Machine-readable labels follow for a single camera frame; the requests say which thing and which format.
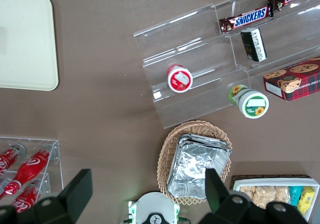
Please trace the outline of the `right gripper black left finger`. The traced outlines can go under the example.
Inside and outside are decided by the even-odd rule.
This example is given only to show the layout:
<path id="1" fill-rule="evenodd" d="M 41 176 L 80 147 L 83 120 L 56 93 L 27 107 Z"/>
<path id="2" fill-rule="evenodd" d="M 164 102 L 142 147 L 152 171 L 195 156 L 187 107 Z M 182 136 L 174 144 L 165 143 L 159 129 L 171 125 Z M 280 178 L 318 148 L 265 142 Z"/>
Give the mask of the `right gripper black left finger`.
<path id="1" fill-rule="evenodd" d="M 82 169 L 56 197 L 40 200 L 17 213 L 11 205 L 0 207 L 1 223 L 76 223 L 93 195 L 91 169 Z"/>

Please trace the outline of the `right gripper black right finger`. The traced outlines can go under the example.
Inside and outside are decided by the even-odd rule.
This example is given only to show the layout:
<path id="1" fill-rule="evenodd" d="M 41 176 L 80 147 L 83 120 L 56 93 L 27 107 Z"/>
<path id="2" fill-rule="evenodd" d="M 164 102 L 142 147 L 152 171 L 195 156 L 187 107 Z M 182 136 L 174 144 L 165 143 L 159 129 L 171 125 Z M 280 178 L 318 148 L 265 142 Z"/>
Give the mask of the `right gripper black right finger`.
<path id="1" fill-rule="evenodd" d="M 205 171 L 205 194 L 211 212 L 199 223 L 307 223 L 290 204 L 270 202 L 263 209 L 242 192 L 231 194 L 215 169 Z"/>

